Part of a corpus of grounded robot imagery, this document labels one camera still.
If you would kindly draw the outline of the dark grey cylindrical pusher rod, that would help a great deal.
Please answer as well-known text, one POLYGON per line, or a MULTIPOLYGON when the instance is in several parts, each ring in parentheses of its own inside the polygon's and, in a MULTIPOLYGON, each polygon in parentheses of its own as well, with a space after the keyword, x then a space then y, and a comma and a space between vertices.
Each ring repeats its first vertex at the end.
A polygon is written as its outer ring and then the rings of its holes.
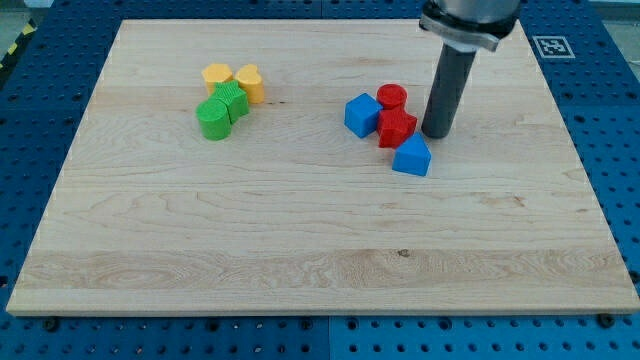
POLYGON ((476 52, 442 46, 421 126, 427 137, 441 139, 449 134, 475 56, 476 52))

